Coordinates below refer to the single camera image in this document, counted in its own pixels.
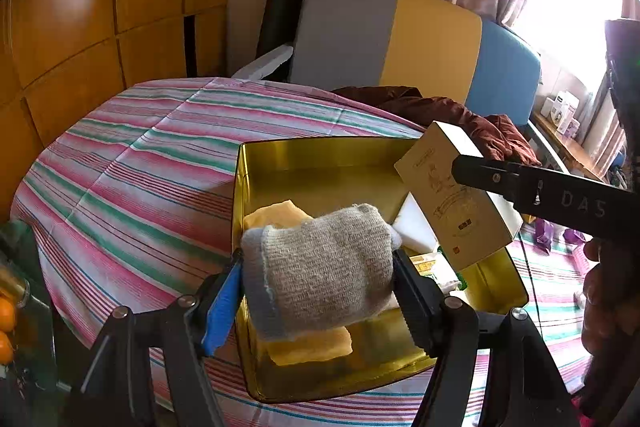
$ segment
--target blue gripper pad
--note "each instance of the blue gripper pad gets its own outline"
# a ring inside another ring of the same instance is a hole
[[[241,263],[234,264],[207,312],[207,330],[202,338],[202,349],[207,357],[212,357],[225,343],[236,318],[242,298],[241,266]]]

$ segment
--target table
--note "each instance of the table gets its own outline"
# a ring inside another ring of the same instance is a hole
[[[226,262],[240,143],[422,131],[312,87],[155,80],[102,104],[47,147],[18,188],[12,218],[33,227],[52,301],[89,346],[115,307],[165,307]],[[573,303],[582,280],[564,243],[547,255],[533,244],[530,227],[522,237],[523,245],[516,240],[508,250],[529,291],[527,310],[573,391],[588,361]],[[170,407],[162,353],[153,349],[151,358],[157,399]],[[480,351],[469,426],[478,422],[487,366],[488,353]],[[206,367],[229,426],[410,425],[431,375],[330,400],[265,405],[244,388],[233,334]]]
[[[592,180],[606,182],[603,176],[597,174],[595,163],[578,142],[558,133],[556,126],[540,113],[534,112],[531,116],[536,126],[551,140],[553,145],[559,148],[560,156],[570,171],[577,169]]]

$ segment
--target chair armrest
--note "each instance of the chair armrest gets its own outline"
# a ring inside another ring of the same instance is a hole
[[[546,138],[538,130],[538,128],[533,125],[532,121],[527,121],[525,130],[527,131],[529,138],[532,139],[543,150],[546,158],[549,160],[549,163],[551,163],[551,166],[557,171],[564,172],[564,174],[569,174],[569,169],[564,166],[564,163],[562,163],[562,160],[560,159],[560,156],[558,156],[558,153],[553,149],[553,147],[551,147],[551,144],[546,140]]]
[[[240,68],[233,74],[233,78],[242,80],[261,80],[268,74],[273,73],[279,66],[287,62],[293,56],[293,46],[283,44],[276,49],[265,53],[262,57],[256,58],[244,68]]]

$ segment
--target open tin box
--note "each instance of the open tin box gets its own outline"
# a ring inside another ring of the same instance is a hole
[[[413,139],[318,137],[240,146],[234,186],[232,247],[242,218],[262,206],[292,200],[313,217],[353,203],[370,203],[392,223],[408,190],[394,169]],[[511,257],[501,248],[464,269],[466,296],[478,311],[505,313],[529,297]],[[347,326],[353,352],[326,362],[278,366],[257,338],[243,299],[236,335],[247,391],[264,403],[359,393],[416,375],[435,360],[416,347],[399,309]]]

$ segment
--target cardboard box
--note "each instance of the cardboard box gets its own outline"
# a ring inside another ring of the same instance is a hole
[[[460,127],[433,122],[395,164],[456,271],[510,244],[522,226],[513,203],[456,183],[451,164],[460,154],[481,156]]]
[[[564,134],[571,121],[574,119],[574,114],[578,110],[580,101],[566,91],[564,94],[564,102],[562,102],[562,118],[558,123],[558,133]]]
[[[556,99],[554,100],[554,103],[552,103],[551,109],[549,110],[549,121],[555,124],[556,127],[558,126],[560,118],[562,118],[561,110],[565,93],[566,91],[560,91],[558,92],[558,94],[556,94]]]

